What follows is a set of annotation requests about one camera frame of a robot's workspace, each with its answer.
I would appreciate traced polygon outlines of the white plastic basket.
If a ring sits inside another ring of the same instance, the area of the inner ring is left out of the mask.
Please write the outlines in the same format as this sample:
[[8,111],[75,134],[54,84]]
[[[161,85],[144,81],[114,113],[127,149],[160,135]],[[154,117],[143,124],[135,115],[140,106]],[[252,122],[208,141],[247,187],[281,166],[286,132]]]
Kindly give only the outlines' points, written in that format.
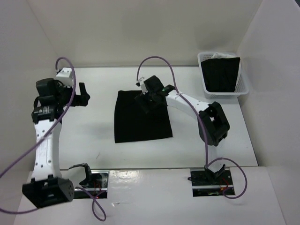
[[247,95],[249,93],[249,81],[248,81],[248,76],[242,66],[240,67],[240,77],[237,81],[237,85],[235,87],[234,92],[210,92],[206,89],[201,62],[211,59],[211,57],[214,54],[226,54],[226,55],[230,55],[232,57],[237,56],[235,53],[232,53],[232,52],[208,51],[208,52],[199,52],[198,53],[197,59],[198,59],[199,71],[200,71],[200,76],[201,76],[201,80],[202,80],[202,86],[203,86],[203,91],[204,91],[205,97],[207,99],[213,99],[213,98],[229,99],[229,98],[238,98],[239,96],[242,96],[242,95]]

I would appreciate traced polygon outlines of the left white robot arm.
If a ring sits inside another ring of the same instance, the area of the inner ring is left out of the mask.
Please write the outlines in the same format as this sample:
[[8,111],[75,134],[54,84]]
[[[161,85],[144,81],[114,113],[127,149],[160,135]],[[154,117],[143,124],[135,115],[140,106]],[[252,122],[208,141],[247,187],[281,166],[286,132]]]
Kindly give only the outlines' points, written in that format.
[[31,114],[37,137],[34,170],[30,183],[23,184],[22,193],[38,209],[73,200],[75,188],[89,187],[93,175],[87,163],[70,167],[71,173],[63,178],[59,166],[59,138],[61,116],[66,107],[87,106],[90,95],[85,84],[79,83],[80,94],[73,93],[73,85],[46,78],[36,82],[36,97]]

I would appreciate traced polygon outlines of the black skirt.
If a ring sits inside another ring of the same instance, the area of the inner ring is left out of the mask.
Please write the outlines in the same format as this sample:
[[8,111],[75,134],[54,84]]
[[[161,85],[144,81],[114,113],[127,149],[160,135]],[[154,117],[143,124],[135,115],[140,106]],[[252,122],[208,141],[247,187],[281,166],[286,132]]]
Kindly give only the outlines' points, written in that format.
[[234,92],[238,80],[240,58],[213,58],[201,62],[206,90]]
[[173,137],[166,106],[145,113],[135,100],[141,91],[120,90],[114,109],[114,141],[129,143]]

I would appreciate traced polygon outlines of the black skirt in basket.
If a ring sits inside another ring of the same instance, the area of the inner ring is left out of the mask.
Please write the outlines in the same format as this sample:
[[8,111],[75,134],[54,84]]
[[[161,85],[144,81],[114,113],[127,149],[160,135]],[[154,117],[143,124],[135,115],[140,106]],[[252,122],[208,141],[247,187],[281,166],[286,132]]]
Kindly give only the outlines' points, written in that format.
[[213,58],[201,62],[206,90],[234,92],[238,80],[240,58]]

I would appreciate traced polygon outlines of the white skirt in basket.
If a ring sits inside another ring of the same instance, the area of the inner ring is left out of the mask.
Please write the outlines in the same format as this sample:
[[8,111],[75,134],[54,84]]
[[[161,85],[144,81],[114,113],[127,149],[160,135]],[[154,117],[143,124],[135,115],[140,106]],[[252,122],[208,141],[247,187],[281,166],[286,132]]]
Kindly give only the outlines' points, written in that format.
[[211,59],[214,69],[210,85],[211,92],[234,92],[240,77],[240,57],[214,54]]

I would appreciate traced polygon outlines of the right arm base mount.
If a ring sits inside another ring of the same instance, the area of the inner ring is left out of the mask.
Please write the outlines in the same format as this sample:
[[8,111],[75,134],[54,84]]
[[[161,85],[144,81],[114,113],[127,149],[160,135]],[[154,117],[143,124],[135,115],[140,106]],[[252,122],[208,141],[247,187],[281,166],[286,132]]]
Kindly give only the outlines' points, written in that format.
[[191,169],[187,178],[191,182],[193,197],[235,195],[231,172],[226,169],[216,180],[209,180],[204,169]]

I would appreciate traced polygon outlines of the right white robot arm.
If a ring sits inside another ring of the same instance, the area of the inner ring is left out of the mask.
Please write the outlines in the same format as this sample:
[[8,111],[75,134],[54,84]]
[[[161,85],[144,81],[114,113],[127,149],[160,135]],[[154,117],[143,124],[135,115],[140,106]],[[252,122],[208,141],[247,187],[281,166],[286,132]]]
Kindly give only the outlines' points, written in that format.
[[208,147],[217,147],[227,137],[230,129],[221,104],[216,101],[209,104],[197,100],[180,92],[177,87],[170,84],[164,86],[155,75],[148,79],[144,77],[138,79],[136,86],[140,87],[142,92],[135,97],[135,100],[145,113],[150,113],[161,106],[169,106],[196,119],[199,136],[205,144],[204,176],[208,183],[218,183],[225,171],[225,165],[220,169],[209,169]]

